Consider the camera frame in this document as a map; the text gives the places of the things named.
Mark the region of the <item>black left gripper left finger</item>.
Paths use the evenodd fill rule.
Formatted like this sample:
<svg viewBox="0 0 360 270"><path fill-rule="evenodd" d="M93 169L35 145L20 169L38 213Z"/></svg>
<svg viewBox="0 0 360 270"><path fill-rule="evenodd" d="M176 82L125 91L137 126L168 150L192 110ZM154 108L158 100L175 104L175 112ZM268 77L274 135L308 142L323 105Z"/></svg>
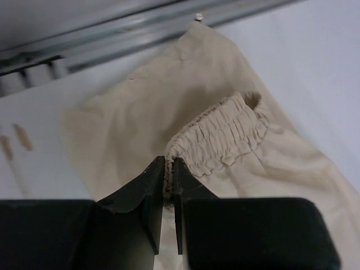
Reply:
<svg viewBox="0 0 360 270"><path fill-rule="evenodd" d="M152 269L164 158L100 201L2 200L2 269Z"/></svg>

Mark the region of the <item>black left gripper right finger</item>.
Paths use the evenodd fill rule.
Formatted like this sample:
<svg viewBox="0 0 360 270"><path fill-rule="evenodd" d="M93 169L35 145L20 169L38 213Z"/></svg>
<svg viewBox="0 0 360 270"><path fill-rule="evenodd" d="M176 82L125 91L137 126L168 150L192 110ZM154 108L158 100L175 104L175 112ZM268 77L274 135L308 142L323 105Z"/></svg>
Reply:
<svg viewBox="0 0 360 270"><path fill-rule="evenodd" d="M340 269L320 211L299 197L221 199L173 165L175 229L185 269Z"/></svg>

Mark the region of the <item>beige cargo trousers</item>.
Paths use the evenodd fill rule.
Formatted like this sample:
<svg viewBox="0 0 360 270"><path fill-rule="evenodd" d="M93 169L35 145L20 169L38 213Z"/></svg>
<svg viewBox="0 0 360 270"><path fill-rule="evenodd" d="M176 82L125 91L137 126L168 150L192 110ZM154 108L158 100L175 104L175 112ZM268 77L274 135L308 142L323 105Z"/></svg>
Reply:
<svg viewBox="0 0 360 270"><path fill-rule="evenodd" d="M343 269L359 268L359 193L304 140L229 39L203 23L112 89L60 118L68 159L101 200L165 157L155 269L182 269L173 162L220 197L303 197L319 208Z"/></svg>

